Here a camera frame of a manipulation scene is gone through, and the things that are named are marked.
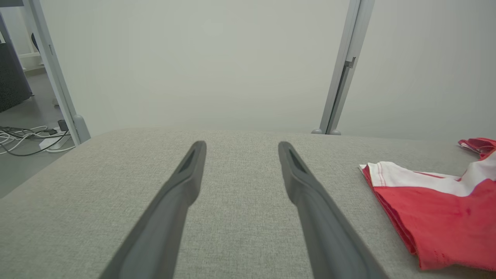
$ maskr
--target folded red shirt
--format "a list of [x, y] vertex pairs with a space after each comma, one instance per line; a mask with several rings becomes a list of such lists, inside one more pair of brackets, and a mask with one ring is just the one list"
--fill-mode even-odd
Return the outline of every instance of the folded red shirt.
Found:
[[496, 271], [496, 153], [462, 177], [415, 172], [392, 162], [362, 172], [422, 270], [458, 264]]
[[487, 138], [462, 139], [458, 144], [463, 148], [479, 153], [481, 158], [484, 158], [496, 148], [496, 140]]

